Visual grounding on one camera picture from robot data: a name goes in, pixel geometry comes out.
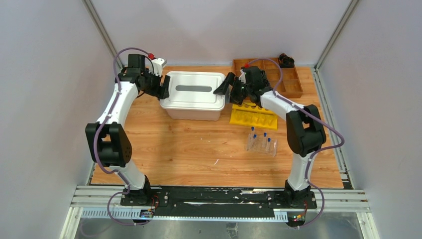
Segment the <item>blue capped tube front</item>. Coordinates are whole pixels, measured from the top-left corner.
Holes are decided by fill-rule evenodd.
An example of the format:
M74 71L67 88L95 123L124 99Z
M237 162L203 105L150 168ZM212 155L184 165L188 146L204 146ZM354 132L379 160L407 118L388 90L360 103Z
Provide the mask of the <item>blue capped tube front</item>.
M266 152L270 151L270 147L271 147L271 138L267 138L266 147L265 147Z

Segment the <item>yellow test tube rack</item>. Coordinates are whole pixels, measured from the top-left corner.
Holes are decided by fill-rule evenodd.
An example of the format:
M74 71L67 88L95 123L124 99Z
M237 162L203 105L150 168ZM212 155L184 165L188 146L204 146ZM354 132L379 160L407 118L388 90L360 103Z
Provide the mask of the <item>yellow test tube rack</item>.
M277 130L278 116L264 108L249 104L232 105L230 124Z

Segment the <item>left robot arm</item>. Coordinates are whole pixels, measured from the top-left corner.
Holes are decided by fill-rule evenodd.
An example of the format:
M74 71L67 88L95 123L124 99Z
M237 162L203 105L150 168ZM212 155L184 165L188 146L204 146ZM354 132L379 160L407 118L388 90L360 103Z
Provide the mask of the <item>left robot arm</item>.
M116 174L124 183L123 206L157 207L159 196L148 177L132 159L132 146L124 124L132 103L142 94L163 100L169 97L170 77L163 75L167 62L153 54L129 54L124 71L115 70L111 99L95 123L85 127L93 162L106 174Z

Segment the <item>white bin lid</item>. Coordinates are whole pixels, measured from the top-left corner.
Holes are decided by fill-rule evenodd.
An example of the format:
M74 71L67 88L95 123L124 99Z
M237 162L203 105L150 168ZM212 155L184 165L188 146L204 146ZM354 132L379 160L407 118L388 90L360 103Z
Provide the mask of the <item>white bin lid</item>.
M221 111L225 95L216 95L216 90L225 75L217 72L170 71L169 97L160 100L166 110Z

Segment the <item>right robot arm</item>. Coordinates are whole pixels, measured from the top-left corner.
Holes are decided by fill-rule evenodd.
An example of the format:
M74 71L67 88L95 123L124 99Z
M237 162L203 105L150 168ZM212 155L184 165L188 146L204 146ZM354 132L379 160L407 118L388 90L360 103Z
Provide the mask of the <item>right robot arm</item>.
M243 67L239 77L233 72L228 73L213 93L228 95L230 102L236 105L249 98L256 106L272 111L286 122L293 163L280 201L296 208L311 199L310 174L314 156L326 142L318 108L283 97L271 87L265 71L256 66Z

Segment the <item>blue capped tube long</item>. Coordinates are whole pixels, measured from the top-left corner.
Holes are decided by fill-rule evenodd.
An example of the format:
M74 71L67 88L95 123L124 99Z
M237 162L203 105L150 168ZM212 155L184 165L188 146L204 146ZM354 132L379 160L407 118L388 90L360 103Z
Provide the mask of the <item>blue capped tube long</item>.
M255 138L256 137L256 134L255 134L255 128L254 127L252 127L251 128L251 138Z

